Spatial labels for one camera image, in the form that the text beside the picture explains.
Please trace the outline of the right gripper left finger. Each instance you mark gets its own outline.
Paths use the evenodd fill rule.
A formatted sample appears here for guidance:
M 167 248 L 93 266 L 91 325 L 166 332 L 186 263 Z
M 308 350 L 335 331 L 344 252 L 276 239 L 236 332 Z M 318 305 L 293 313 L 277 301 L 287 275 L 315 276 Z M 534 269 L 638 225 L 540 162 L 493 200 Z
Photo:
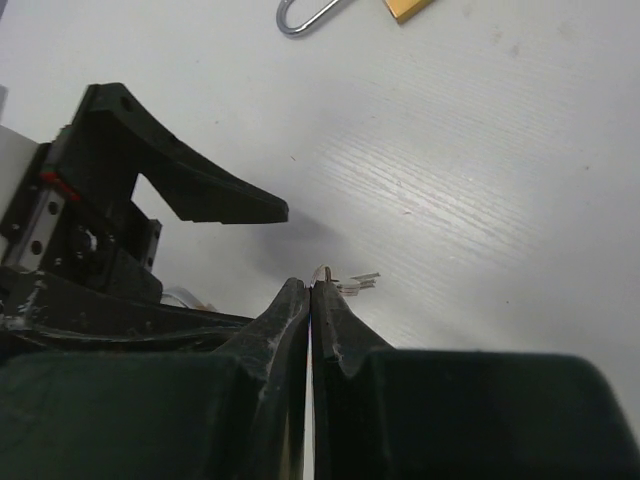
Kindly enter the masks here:
M 308 317 L 308 290 L 291 278 L 216 349 L 1 339 L 2 477 L 301 478 Z

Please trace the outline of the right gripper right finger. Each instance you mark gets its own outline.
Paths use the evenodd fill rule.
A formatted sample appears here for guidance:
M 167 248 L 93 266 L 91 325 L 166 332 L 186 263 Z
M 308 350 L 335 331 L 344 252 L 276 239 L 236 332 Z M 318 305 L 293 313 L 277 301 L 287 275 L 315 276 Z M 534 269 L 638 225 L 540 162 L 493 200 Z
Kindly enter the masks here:
M 635 479 L 614 393 L 571 355 L 402 350 L 311 291 L 319 479 Z

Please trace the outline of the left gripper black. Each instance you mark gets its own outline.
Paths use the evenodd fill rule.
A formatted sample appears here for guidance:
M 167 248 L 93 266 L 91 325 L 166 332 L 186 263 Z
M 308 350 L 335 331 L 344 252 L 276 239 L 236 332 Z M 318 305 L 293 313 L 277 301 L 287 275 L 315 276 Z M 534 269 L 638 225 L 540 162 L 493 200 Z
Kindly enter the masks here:
M 87 87 L 69 126 L 69 186 L 115 224 L 125 209 L 123 226 L 45 180 L 51 147 L 1 129 L 2 340 L 20 350 L 216 349 L 252 322 L 145 301 L 163 292 L 152 273 L 162 226 L 128 201 L 139 176 L 194 223 L 284 223 L 284 200 L 179 140 L 121 83 Z

